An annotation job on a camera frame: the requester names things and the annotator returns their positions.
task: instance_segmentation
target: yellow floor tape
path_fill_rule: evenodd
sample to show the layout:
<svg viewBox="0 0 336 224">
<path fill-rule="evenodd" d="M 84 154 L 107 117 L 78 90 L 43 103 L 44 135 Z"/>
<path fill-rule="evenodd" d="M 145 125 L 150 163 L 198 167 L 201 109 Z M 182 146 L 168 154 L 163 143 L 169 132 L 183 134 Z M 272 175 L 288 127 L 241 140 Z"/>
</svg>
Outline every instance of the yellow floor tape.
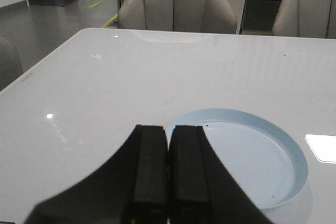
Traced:
<svg viewBox="0 0 336 224">
<path fill-rule="evenodd" d="M 110 25 L 116 18 L 118 17 L 118 14 L 115 14 L 112 18 L 110 18 L 104 25 L 102 25 L 101 27 L 107 27 L 108 25 Z"/>
</svg>

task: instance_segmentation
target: green floor sign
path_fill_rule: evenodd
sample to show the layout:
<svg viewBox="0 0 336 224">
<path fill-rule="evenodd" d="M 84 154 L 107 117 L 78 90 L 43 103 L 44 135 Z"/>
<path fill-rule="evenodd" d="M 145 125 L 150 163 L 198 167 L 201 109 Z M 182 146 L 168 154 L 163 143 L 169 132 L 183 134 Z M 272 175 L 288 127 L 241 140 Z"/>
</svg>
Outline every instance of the green floor sign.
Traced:
<svg viewBox="0 0 336 224">
<path fill-rule="evenodd" d="M 84 7 L 85 8 L 97 8 L 101 5 L 105 4 L 105 1 L 99 1 L 99 0 L 96 0 L 96 1 L 93 1 L 87 5 L 85 5 Z"/>
</svg>

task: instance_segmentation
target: chair back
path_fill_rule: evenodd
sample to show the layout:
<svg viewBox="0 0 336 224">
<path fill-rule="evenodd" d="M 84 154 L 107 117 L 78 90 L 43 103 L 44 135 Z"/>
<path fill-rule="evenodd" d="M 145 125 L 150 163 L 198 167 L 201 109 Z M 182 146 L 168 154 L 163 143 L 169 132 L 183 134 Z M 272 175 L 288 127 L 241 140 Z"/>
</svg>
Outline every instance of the chair back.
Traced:
<svg viewBox="0 0 336 224">
<path fill-rule="evenodd" d="M 282 0 L 272 33 L 336 38 L 336 0 Z"/>
<path fill-rule="evenodd" d="M 23 74 L 19 54 L 12 43 L 0 37 L 0 90 Z"/>
<path fill-rule="evenodd" d="M 125 0 L 118 13 L 118 28 L 236 32 L 237 20 L 227 0 Z"/>
</svg>

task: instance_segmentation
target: baseboard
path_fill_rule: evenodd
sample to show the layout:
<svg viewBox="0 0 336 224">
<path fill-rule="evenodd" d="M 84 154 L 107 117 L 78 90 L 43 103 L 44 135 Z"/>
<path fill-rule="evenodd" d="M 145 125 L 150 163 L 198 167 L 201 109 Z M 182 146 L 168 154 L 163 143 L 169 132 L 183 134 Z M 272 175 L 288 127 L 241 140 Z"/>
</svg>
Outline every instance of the baseboard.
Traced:
<svg viewBox="0 0 336 224">
<path fill-rule="evenodd" d="M 6 5 L 4 7 L 0 7 L 0 15 L 6 12 L 10 12 L 12 10 L 16 10 L 22 7 L 26 7 L 27 6 L 27 1 L 23 0 L 11 5 Z"/>
<path fill-rule="evenodd" d="M 272 31 L 261 31 L 261 30 L 242 30 L 243 35 L 265 35 L 272 36 Z"/>
</svg>

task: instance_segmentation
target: gray chair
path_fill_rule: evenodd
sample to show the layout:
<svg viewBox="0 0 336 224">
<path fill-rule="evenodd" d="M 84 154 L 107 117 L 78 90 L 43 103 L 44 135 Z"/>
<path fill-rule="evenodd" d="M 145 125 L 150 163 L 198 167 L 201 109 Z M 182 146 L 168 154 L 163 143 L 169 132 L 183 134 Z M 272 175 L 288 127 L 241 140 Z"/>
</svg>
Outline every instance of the gray chair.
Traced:
<svg viewBox="0 0 336 224">
<path fill-rule="evenodd" d="M 227 0 L 125 0 L 118 12 L 118 28 L 236 32 L 237 20 Z"/>
<path fill-rule="evenodd" d="M 0 37 L 0 90 L 23 74 L 16 48 L 7 39 Z"/>
<path fill-rule="evenodd" d="M 275 36 L 336 38 L 336 0 L 282 0 Z"/>
</svg>

